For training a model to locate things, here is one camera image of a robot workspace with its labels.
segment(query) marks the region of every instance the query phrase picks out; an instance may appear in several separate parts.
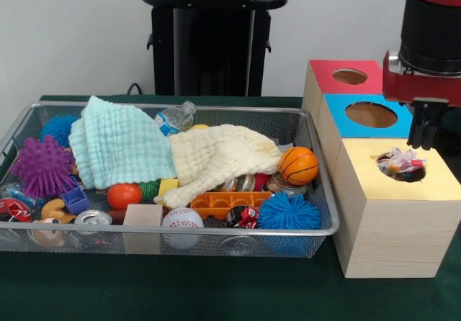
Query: white baseball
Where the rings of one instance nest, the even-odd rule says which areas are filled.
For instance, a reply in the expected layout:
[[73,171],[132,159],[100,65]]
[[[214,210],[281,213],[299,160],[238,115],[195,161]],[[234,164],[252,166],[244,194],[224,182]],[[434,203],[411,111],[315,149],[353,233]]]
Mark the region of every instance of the white baseball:
[[[179,207],[173,209],[165,217],[161,226],[164,227],[203,227],[202,218],[193,209]],[[169,246],[185,250],[196,246],[200,240],[199,235],[165,233],[164,240]]]

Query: orange plastic tray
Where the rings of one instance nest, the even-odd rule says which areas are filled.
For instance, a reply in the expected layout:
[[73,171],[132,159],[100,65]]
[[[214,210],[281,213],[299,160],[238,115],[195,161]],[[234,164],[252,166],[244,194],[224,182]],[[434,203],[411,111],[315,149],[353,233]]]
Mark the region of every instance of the orange plastic tray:
[[261,204],[271,195],[270,191],[204,193],[197,196],[191,202],[190,207],[200,214],[203,220],[210,216],[218,220],[225,220],[231,208],[242,204],[260,208]]

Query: green table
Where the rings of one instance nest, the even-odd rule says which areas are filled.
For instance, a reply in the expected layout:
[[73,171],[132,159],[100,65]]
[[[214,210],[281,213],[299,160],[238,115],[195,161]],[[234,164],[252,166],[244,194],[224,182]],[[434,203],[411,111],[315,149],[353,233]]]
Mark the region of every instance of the green table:
[[[300,106],[299,98],[226,101]],[[311,260],[0,253],[0,305],[2,320],[461,320],[461,242],[455,236],[435,279],[398,280],[344,279],[330,238]]]

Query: black cable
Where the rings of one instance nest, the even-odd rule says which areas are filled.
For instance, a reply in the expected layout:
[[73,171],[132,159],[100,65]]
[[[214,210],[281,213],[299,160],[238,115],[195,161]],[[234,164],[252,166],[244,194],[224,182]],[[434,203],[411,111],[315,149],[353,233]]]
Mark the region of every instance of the black cable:
[[131,91],[133,90],[133,88],[136,87],[138,89],[138,92],[139,94],[142,96],[143,95],[143,91],[141,90],[141,86],[139,86],[136,82],[133,82],[130,87],[128,87],[128,91],[127,91],[127,94],[130,95],[131,94]]

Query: white wall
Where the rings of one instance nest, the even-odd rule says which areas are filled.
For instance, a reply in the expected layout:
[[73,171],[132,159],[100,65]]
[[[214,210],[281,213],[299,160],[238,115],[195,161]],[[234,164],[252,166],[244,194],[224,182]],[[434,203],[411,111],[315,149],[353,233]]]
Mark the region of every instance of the white wall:
[[[310,58],[377,59],[398,47],[405,0],[289,0],[272,12],[263,95],[300,96]],[[42,94],[153,93],[141,0],[0,0],[0,136]]]

